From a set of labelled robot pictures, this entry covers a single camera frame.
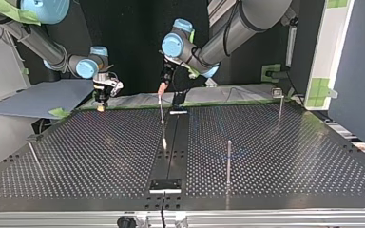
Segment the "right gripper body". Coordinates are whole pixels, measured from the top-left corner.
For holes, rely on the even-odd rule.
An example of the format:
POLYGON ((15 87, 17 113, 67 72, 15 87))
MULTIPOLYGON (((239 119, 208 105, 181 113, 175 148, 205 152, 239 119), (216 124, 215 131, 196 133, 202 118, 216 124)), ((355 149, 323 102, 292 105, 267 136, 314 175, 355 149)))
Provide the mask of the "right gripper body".
POLYGON ((110 98, 112 87, 110 85, 93 84, 93 98, 99 104, 106 104, 110 98))

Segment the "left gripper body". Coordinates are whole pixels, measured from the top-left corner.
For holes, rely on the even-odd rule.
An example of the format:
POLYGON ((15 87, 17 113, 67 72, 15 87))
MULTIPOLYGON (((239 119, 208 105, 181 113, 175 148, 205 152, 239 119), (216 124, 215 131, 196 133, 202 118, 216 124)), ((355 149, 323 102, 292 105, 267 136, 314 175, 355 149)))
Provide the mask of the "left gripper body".
POLYGON ((168 88, 168 85, 172 81, 172 77, 174 75, 176 69, 176 65, 172 62, 164 62, 163 70, 161 72, 161 84, 159 86, 160 92, 165 92, 168 88))

